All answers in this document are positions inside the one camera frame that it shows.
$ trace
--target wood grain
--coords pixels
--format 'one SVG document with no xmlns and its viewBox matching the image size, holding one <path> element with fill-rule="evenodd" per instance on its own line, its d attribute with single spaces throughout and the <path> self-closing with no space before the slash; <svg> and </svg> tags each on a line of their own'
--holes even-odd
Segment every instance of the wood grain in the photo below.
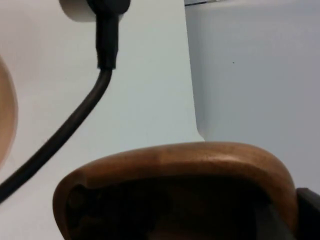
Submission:
<svg viewBox="0 0 320 240">
<path fill-rule="evenodd" d="M 227 176 L 260 187 L 280 217 L 296 231 L 296 190 L 286 167 L 269 152 L 246 144 L 198 142 L 128 151 L 93 161 L 65 177 L 54 193 L 53 211 L 65 239 L 69 236 L 66 205 L 78 185 L 100 189 L 110 185 L 156 177 Z"/>
</svg>

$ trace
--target cable connector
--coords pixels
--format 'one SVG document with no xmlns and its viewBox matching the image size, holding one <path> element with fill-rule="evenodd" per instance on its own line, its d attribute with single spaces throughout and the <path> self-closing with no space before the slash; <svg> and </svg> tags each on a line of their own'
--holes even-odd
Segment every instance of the cable connector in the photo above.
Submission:
<svg viewBox="0 0 320 240">
<path fill-rule="evenodd" d="M 119 49 L 119 20 L 130 6 L 131 0 L 87 0 L 96 14 L 96 52 L 98 68 L 116 68 Z"/>
</svg>

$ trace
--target white wall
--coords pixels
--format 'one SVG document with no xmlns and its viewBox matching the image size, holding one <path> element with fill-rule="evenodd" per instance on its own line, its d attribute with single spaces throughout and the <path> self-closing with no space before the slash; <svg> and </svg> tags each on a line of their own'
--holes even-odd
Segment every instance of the white wall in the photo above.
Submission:
<svg viewBox="0 0 320 240">
<path fill-rule="evenodd" d="M 52 197 L 69 172 L 129 149 L 200 141 L 183 0 L 133 0 L 120 23 L 117 69 L 66 145 L 0 205 L 1 240 L 60 240 Z M 16 87 L 16 139 L 0 180 L 63 123 L 98 76 L 95 23 L 70 20 L 58 0 L 0 1 L 0 55 Z"/>
<path fill-rule="evenodd" d="M 198 129 L 262 147 L 320 193 L 320 1 L 186 9 Z"/>
</svg>

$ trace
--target power cord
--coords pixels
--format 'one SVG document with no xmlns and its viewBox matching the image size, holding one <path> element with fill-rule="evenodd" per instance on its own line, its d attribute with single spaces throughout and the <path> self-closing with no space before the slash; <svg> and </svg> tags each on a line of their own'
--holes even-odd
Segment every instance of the power cord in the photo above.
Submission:
<svg viewBox="0 0 320 240">
<path fill-rule="evenodd" d="M 80 127 L 106 92 L 116 68 L 119 16 L 131 0 L 87 0 L 96 14 L 96 51 L 100 75 L 91 92 L 55 134 L 17 171 L 0 184 L 0 204 L 30 180 Z"/>
<path fill-rule="evenodd" d="M 104 95 L 111 76 L 112 70 L 101 70 L 91 92 L 64 124 L 25 164 L 0 185 L 0 204 L 31 179 L 69 140 Z"/>
</svg>

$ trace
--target curved wooden edge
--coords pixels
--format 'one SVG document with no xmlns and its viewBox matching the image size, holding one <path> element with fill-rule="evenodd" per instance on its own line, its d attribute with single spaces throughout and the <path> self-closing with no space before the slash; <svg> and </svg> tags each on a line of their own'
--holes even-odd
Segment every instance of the curved wooden edge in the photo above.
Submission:
<svg viewBox="0 0 320 240">
<path fill-rule="evenodd" d="M 260 186 L 283 221 L 295 233 L 298 204 L 294 183 L 286 167 L 269 152 L 255 146 L 227 142 L 198 142 L 150 147 L 93 161 L 65 177 L 54 193 L 53 211 L 65 239 L 65 206 L 70 190 L 89 189 L 129 180 L 161 176 L 216 175 L 247 179 Z"/>
<path fill-rule="evenodd" d="M 0 58 L 0 166 L 16 135 L 18 107 L 16 91 L 7 67 Z"/>
</svg>

